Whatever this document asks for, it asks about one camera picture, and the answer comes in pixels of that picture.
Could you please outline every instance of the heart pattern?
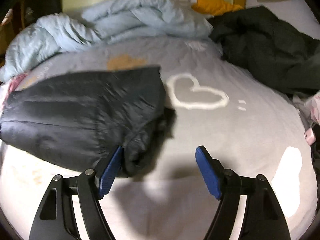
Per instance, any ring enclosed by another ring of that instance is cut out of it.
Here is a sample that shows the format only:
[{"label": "heart pattern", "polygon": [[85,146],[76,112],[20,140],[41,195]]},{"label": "heart pattern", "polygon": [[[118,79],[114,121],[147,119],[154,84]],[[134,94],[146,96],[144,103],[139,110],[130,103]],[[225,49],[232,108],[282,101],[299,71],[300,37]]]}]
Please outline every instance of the heart pattern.
[{"label": "heart pattern", "polygon": [[[183,102],[177,99],[175,95],[175,83],[179,79],[187,78],[192,80],[193,86],[190,88],[190,92],[209,92],[213,95],[220,96],[221,99],[215,102]],[[175,107],[181,107],[188,110],[198,109],[198,110],[214,110],[221,107],[226,107],[229,103],[228,95],[218,89],[200,86],[199,81],[190,73],[180,73],[177,75],[171,76],[167,80],[168,95],[170,97],[171,103]]]}]

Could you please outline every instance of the light blue blanket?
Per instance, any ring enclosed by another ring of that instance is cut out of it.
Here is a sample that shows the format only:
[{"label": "light blue blanket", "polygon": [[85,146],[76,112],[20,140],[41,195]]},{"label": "light blue blanket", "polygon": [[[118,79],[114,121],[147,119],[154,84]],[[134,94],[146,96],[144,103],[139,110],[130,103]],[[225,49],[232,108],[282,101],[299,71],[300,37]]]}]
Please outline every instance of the light blue blanket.
[{"label": "light blue blanket", "polygon": [[106,0],[81,12],[41,17],[9,45],[0,81],[24,73],[59,52],[141,36],[207,38],[212,26],[191,8],[172,0]]}]

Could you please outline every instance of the gray bedsheet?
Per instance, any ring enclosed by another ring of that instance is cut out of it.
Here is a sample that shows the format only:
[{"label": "gray bedsheet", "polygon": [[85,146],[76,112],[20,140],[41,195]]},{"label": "gray bedsheet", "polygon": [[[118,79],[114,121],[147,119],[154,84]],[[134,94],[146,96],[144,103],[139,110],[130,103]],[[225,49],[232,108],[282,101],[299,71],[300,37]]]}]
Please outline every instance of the gray bedsheet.
[{"label": "gray bedsheet", "polygon": [[[164,143],[154,169],[143,179],[116,179],[111,193],[101,201],[116,239],[204,237],[218,202],[207,192],[197,169],[194,152],[199,145],[205,145],[212,157],[239,175],[265,174],[283,208],[292,239],[298,239],[313,220],[317,204],[316,177],[298,112],[248,72],[220,60],[214,43],[138,38],[61,54],[34,69],[19,89],[58,74],[148,64],[161,65],[168,104],[176,109],[177,120],[173,138]],[[0,203],[25,239],[31,222],[22,225],[21,221],[33,219],[41,194],[57,173],[75,175],[9,147],[0,178]],[[23,184],[25,176],[30,179]],[[20,192],[23,189],[19,201],[12,197],[16,189],[7,187],[10,183],[16,183]],[[25,212],[11,214],[13,207]],[[232,240],[238,237],[244,207],[242,198]],[[79,207],[75,209],[81,216]],[[83,224],[79,231],[87,239]]]}]

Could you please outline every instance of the orange cloth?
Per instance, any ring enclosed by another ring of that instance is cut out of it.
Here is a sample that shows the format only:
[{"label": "orange cloth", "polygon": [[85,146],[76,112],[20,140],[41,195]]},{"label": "orange cloth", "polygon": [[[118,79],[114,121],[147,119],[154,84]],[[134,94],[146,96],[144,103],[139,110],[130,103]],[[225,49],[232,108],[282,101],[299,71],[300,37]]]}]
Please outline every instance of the orange cloth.
[{"label": "orange cloth", "polygon": [[243,9],[240,5],[231,4],[224,0],[197,0],[197,3],[194,4],[192,8],[196,12],[214,16]]}]

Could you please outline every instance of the pink cloth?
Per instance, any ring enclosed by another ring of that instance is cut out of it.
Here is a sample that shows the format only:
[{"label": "pink cloth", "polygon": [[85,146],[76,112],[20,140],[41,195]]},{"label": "pink cloth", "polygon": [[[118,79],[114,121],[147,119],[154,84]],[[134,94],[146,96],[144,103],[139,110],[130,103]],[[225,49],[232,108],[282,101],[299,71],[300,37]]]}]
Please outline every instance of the pink cloth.
[{"label": "pink cloth", "polygon": [[15,89],[18,87],[18,85],[21,83],[21,81],[27,76],[27,73],[20,74],[18,76],[15,76],[10,80],[10,84],[8,87],[7,94],[5,95],[4,101],[2,102],[2,108],[4,107],[4,104],[6,103],[9,95],[12,93],[12,91],[15,91]]},{"label": "pink cloth", "polygon": [[308,98],[304,105],[310,111],[312,121],[320,124],[320,92]]}]

